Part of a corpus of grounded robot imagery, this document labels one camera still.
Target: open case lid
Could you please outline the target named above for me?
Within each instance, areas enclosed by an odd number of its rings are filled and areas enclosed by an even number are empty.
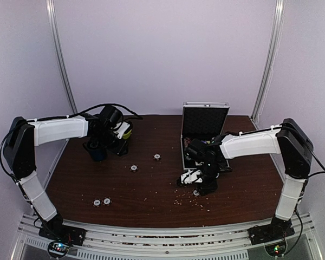
[[[222,132],[228,103],[184,102],[182,137],[210,140]]]

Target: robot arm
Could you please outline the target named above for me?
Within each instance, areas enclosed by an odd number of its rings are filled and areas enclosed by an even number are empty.
[[[282,238],[282,234],[291,231],[290,218],[297,203],[303,197],[307,184],[312,159],[313,145],[292,119],[285,119],[282,124],[269,129],[238,135],[217,136],[211,144],[194,139],[186,148],[186,155],[201,163],[196,170],[189,170],[181,175],[177,184],[197,183],[197,191],[206,195],[217,189],[217,174],[221,171],[221,162],[240,156],[254,154],[281,154],[287,177],[281,197],[272,219],[267,227],[252,228],[252,244],[263,243]]]
[[[56,236],[71,236],[73,244],[82,244],[84,230],[62,225],[61,215],[37,177],[35,147],[56,140],[90,137],[84,147],[95,161],[105,159],[106,150],[117,155],[125,154],[132,124],[123,120],[118,122],[122,117],[123,114],[115,107],[105,106],[98,115],[82,114],[73,118],[67,116],[41,121],[25,120],[22,117],[14,119],[3,154],[25,199],[45,223],[40,230],[41,236],[53,239]]]

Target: white wall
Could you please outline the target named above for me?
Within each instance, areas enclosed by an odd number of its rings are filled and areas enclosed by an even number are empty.
[[[57,67],[45,0],[0,0],[0,142],[16,116],[70,113]],[[36,150],[39,178],[60,150],[56,142]],[[0,259],[7,259],[22,213],[19,189],[0,168]]]
[[[79,110],[116,102],[181,114],[184,101],[230,103],[249,115],[276,1],[58,0],[66,69]]]
[[[287,1],[282,39],[259,125],[291,117],[325,165],[325,0]],[[313,170],[319,168],[314,164]],[[311,213],[325,248],[325,174],[311,178],[301,210]]]

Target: wooden table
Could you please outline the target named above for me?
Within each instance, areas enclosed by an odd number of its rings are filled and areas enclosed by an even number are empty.
[[[176,186],[183,172],[181,116],[149,115],[135,121],[129,154],[93,162],[85,139],[68,143],[47,188],[65,219],[133,228],[184,228],[247,222],[272,217],[282,181],[269,155],[230,160],[232,173],[218,178],[218,190],[194,197],[195,186]],[[252,131],[247,116],[228,116],[224,131]],[[162,159],[154,161],[159,153]],[[139,170],[129,170],[136,164]],[[109,206],[93,206],[110,197]]]

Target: yellow object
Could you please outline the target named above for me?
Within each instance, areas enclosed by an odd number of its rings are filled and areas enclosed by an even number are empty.
[[[130,135],[132,134],[132,129],[130,129],[130,131],[129,132],[127,132],[127,133],[125,133],[124,135],[123,135],[123,139],[128,139],[129,137],[130,137]]]

